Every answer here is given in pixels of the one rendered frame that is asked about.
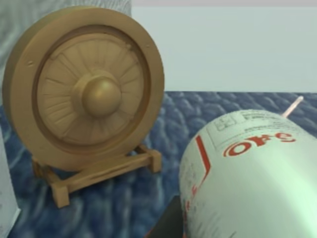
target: dark object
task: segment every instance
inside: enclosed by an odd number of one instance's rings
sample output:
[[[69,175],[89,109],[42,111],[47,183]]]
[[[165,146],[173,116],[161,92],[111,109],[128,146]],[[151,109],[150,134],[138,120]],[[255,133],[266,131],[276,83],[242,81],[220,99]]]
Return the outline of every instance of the dark object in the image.
[[[180,197],[175,196],[147,238],[182,238],[183,227]]]

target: blue fabric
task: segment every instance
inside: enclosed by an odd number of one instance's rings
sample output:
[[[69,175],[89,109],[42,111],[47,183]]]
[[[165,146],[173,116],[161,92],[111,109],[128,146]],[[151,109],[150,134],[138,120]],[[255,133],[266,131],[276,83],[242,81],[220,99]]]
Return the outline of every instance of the blue fabric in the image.
[[[22,209],[10,238],[141,238],[178,194],[182,153],[196,132],[216,117],[241,109],[284,112],[298,97],[279,93],[167,92],[145,143],[162,152],[163,170],[138,169],[71,194],[71,205],[57,209],[49,187],[33,177],[30,153],[7,123],[0,124],[13,186]],[[317,136],[317,95],[305,100],[290,119]]]

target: gray fabric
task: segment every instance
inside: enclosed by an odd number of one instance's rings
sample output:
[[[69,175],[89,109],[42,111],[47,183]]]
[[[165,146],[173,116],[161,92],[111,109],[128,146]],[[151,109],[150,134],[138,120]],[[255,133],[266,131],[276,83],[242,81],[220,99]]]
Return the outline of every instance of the gray fabric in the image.
[[[131,0],[0,0],[0,85],[7,58],[21,34],[43,16],[76,5],[95,5],[131,15]]]
[[[178,168],[190,138],[216,117],[240,109],[284,112],[298,97],[286,93],[167,92],[145,143],[163,154],[162,173],[147,169],[118,176],[71,195],[58,210],[49,187],[34,178],[29,152],[8,125],[0,125],[18,204],[22,213],[10,238],[141,238],[178,194]],[[290,119],[317,136],[317,95],[305,100]]]

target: gong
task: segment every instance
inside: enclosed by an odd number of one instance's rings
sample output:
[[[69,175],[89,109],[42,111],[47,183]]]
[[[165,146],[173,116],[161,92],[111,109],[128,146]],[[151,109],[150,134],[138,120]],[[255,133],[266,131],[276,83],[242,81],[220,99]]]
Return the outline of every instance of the gong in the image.
[[[77,6],[47,15],[21,36],[2,90],[6,115],[37,161],[80,171],[142,142],[161,107],[164,74],[139,23]]]

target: round knob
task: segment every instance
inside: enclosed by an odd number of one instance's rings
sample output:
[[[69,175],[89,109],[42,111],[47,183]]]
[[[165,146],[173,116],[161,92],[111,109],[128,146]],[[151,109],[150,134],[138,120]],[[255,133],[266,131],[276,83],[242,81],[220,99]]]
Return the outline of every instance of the round knob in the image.
[[[90,81],[82,94],[82,105],[86,113],[95,118],[114,113],[120,102],[120,88],[112,79],[106,77]]]

